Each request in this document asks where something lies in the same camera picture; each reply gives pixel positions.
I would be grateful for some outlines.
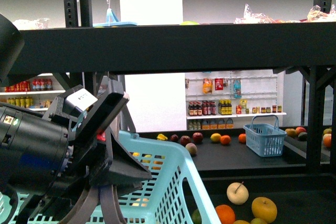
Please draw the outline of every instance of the orange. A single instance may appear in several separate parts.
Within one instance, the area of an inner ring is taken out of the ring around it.
[[[238,140],[240,143],[246,144],[246,134],[244,133],[244,134],[239,135]]]
[[[228,205],[219,205],[215,208],[221,224],[233,224],[236,221],[236,214]]]
[[[326,136],[323,139],[323,143],[327,148],[331,148],[331,136]]]
[[[224,144],[224,145],[229,144],[231,142],[231,137],[228,135],[221,136],[220,139],[221,139],[221,144]]]

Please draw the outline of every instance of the plastic bag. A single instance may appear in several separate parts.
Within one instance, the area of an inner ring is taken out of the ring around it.
[[[18,19],[13,22],[18,30],[48,29],[49,18],[39,18],[36,20]]]
[[[335,5],[331,6],[329,14],[321,12],[321,7],[314,5],[307,15],[307,22],[336,22]]]
[[[253,13],[248,4],[245,5],[244,18],[236,18],[235,24],[269,24],[274,20],[263,13]]]

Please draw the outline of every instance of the white label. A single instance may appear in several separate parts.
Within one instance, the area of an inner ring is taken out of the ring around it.
[[[69,95],[66,101],[70,102],[74,106],[78,107],[80,110],[84,111],[95,102],[98,101],[89,91],[86,89],[78,90],[77,92]]]

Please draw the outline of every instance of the red apple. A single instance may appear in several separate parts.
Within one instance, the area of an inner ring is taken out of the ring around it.
[[[202,140],[203,140],[203,134],[200,132],[195,132],[193,134],[193,140],[195,144],[201,144]]]
[[[188,143],[191,143],[191,138],[189,136],[181,136],[180,144],[186,146]]]
[[[296,135],[298,136],[301,132],[307,132],[304,127],[297,127],[295,129]]]
[[[178,142],[178,139],[179,139],[179,136],[177,136],[176,134],[171,135],[170,137],[170,141],[175,142],[175,143]]]

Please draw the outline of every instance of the plastic shopping basket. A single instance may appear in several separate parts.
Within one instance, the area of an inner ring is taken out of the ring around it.
[[[189,152],[180,144],[140,138],[138,134],[120,131],[121,144],[152,172],[152,180],[144,181],[141,190],[119,198],[127,223],[193,224],[182,189],[187,180],[200,211],[202,223],[220,224]],[[28,195],[19,195],[22,204]],[[33,224],[54,224],[52,217],[38,215]],[[104,223],[97,206],[88,224]]]
[[[254,124],[258,117],[274,116],[274,126],[266,123]],[[281,156],[283,143],[287,133],[279,129],[279,119],[276,115],[257,115],[251,124],[244,125],[246,131],[246,145],[260,157]]]

